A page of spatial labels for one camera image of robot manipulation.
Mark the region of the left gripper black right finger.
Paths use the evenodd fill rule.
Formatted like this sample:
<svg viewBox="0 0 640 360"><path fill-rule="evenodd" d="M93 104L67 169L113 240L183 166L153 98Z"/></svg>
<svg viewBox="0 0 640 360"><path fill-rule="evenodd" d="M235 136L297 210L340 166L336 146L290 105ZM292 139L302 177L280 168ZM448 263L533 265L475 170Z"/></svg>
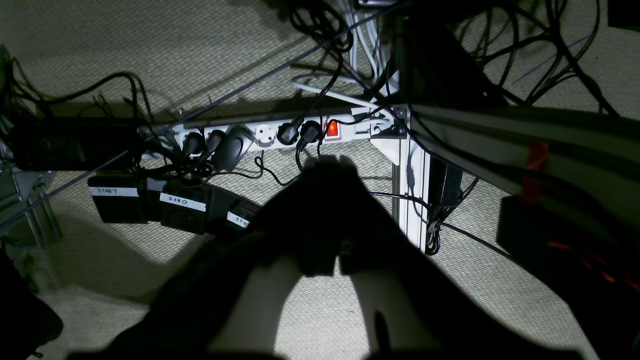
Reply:
<svg viewBox="0 0 640 360"><path fill-rule="evenodd" d="M339 256L361 305L369 360L580 360L537 344L478 306L410 243L370 195L354 162L337 161L348 235Z"/></svg>

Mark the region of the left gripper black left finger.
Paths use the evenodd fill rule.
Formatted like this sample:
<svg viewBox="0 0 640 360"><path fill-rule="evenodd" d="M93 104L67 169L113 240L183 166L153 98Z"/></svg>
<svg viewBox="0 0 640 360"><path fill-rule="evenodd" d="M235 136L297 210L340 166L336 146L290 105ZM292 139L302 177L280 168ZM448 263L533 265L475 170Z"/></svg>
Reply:
<svg viewBox="0 0 640 360"><path fill-rule="evenodd" d="M338 160L307 165L230 240L205 245L137 324L71 360L253 360L273 357L282 308L302 277L332 276L338 245L322 233L339 199Z"/></svg>

